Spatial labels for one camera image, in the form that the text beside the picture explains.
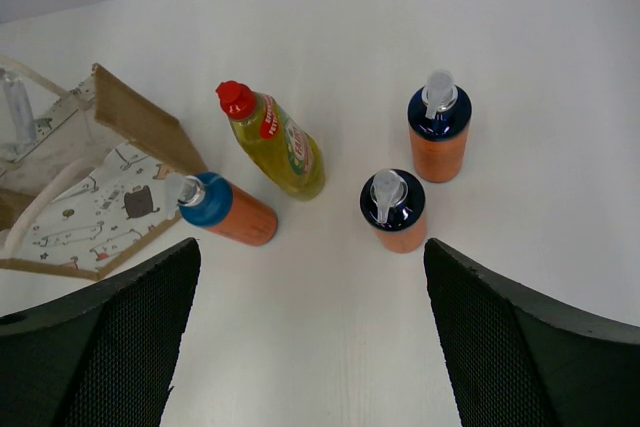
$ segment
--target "cartoon print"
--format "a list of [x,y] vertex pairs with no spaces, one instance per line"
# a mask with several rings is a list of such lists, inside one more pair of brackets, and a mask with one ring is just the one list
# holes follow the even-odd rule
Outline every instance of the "cartoon print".
[[141,162],[149,157],[148,155],[133,154],[130,159],[126,159],[118,149],[113,150],[116,151],[118,157],[120,157],[120,159],[122,159],[122,161],[124,162],[124,164],[120,166],[121,170],[129,170],[133,164],[137,164],[138,162]]
[[40,247],[55,247],[57,245],[67,245],[72,242],[80,242],[81,240],[94,240],[102,232],[104,222],[100,221],[95,225],[88,227],[80,227],[77,229],[64,230],[55,234],[45,235],[34,245]]
[[102,203],[102,205],[100,205],[100,208],[102,210],[107,210],[109,208],[109,206],[113,203],[114,200],[116,200],[116,198],[118,198],[118,195],[120,195],[120,190],[114,190],[113,192],[111,192],[111,194],[109,194],[109,197],[107,197],[105,199],[105,201]]
[[51,203],[55,204],[56,202],[60,202],[62,200],[70,199],[71,197],[75,197],[77,195],[83,195],[83,194],[87,194],[87,193],[93,194],[94,192],[97,192],[98,190],[100,190],[100,187],[98,187],[98,183],[96,182],[96,179],[94,179],[93,177],[91,177],[89,175],[84,180],[84,182],[82,182],[81,185],[78,185],[78,186],[74,187],[71,190],[71,192],[67,191],[65,194],[63,194],[62,197],[58,197],[56,200],[54,200]]
[[153,208],[153,198],[148,185],[134,187],[133,192],[125,192],[123,208],[127,209],[127,220],[139,219],[160,210],[159,208],[155,210]]
[[73,256],[69,262],[65,262],[64,264],[60,264],[60,267],[70,267],[72,269],[78,269],[78,257]]
[[156,167],[158,167],[158,173],[153,176],[154,180],[164,180],[170,173],[176,171],[169,164],[157,164]]
[[39,119],[34,119],[34,123],[36,124],[36,128],[40,133],[44,133],[45,131],[51,130],[51,122],[53,119],[51,117],[41,117]]
[[89,251],[96,254],[96,261],[104,260],[123,252],[141,238],[142,235],[139,232],[131,229],[124,234],[120,234],[112,239],[107,239],[106,242],[92,247]]
[[95,98],[96,98],[96,94],[95,94],[95,85],[93,82],[93,77],[90,77],[86,80],[84,80],[83,82],[80,83],[80,85],[78,85],[78,97],[80,97],[81,99],[84,99],[86,102],[89,103],[89,105],[92,105]]

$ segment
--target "bag handle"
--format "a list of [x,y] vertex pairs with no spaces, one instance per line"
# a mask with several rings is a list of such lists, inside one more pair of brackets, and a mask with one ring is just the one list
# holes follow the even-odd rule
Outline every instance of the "bag handle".
[[[77,103],[78,103],[78,107],[84,111],[88,110],[90,105],[87,101],[80,99],[78,96],[74,95],[73,92],[60,87],[58,84],[56,84],[55,82],[47,79],[46,77],[40,75],[39,73],[37,73],[35,70],[31,69],[30,67],[27,67],[26,65],[24,65],[22,62],[18,62],[15,59],[12,59],[11,57],[7,57],[6,55],[0,54],[0,65],[4,65],[6,67],[8,67],[9,69],[11,69],[13,72],[17,72],[18,74],[23,75],[24,77],[27,77],[31,80],[33,80],[36,84],[40,85],[41,87],[44,87],[45,89],[47,89],[49,92],[52,92],[54,95],[57,95],[58,97],[60,97],[61,99],[66,99],[69,97],[72,97]],[[26,92],[24,92],[24,87],[21,88],[21,92],[22,95],[20,96],[22,103],[21,103],[21,108],[20,110],[20,115],[18,115],[17,113],[12,112],[12,116],[14,119],[14,123],[16,124],[16,128],[19,130],[23,130],[23,131],[33,131],[33,135],[35,135],[35,125],[33,122],[33,113],[31,112],[31,105],[29,105],[29,101],[28,101],[28,97],[26,95]],[[20,121],[24,121],[27,122],[30,125],[18,125],[17,123]],[[0,169],[3,170],[15,170],[18,168],[18,165],[16,165],[13,162],[7,162],[6,160],[0,159]]]
[[60,87],[58,84],[52,82],[46,77],[43,77],[42,75],[37,73],[35,70],[24,65],[22,62],[13,60],[11,57],[7,57],[6,55],[0,54],[0,64],[9,67],[11,70],[18,72],[19,74],[22,74],[25,77],[30,78],[36,84],[40,85],[41,87],[44,87],[49,92],[54,93],[60,98],[67,97],[67,95],[69,95],[70,93],[67,89]]
[[38,194],[13,224],[4,244],[4,252],[0,250],[0,258],[12,258],[22,245],[27,230],[44,208],[67,190],[77,178],[78,174],[88,169],[95,169],[96,167],[97,165],[95,165],[93,161],[83,157],[73,161],[62,169],[56,178]]

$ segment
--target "yellow liquid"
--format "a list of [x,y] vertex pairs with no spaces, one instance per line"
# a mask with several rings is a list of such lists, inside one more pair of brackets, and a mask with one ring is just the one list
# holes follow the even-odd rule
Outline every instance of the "yellow liquid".
[[[310,135],[295,126],[297,133],[306,138],[306,142],[302,139],[297,143],[299,149],[296,150],[294,136],[287,135],[287,132],[294,132],[294,124],[271,98],[268,100],[277,117],[278,128],[272,137],[265,139],[261,135],[261,126],[264,133],[267,100],[262,94],[254,94],[257,105],[251,116],[243,120],[229,119],[238,143],[251,160],[287,194],[300,200],[314,198],[324,187],[325,181],[324,162],[318,145]],[[294,150],[298,154],[303,151],[306,155],[296,156]]]

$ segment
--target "orange soap bottle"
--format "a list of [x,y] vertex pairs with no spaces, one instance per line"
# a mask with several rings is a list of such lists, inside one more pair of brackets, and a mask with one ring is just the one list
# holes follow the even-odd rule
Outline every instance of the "orange soap bottle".
[[169,218],[177,206],[190,224],[238,242],[266,244],[278,228],[271,207],[213,172],[186,177],[172,173],[165,190]]
[[416,172],[429,182],[446,182],[462,168],[471,100],[446,70],[437,70],[418,90],[407,110]]

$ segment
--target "pump dispenser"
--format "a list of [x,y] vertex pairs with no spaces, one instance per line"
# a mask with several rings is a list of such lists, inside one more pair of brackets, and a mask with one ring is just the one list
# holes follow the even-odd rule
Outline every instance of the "pump dispenser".
[[375,174],[362,189],[360,210],[387,249],[411,252],[424,242],[427,235],[424,189],[410,173],[384,169]]
[[271,207],[213,172],[169,174],[165,201],[168,218],[178,208],[190,224],[249,245],[267,243],[278,228]]
[[436,70],[422,89],[422,102],[427,106],[425,117],[435,119],[438,112],[445,112],[458,99],[458,89],[453,76],[446,70]]

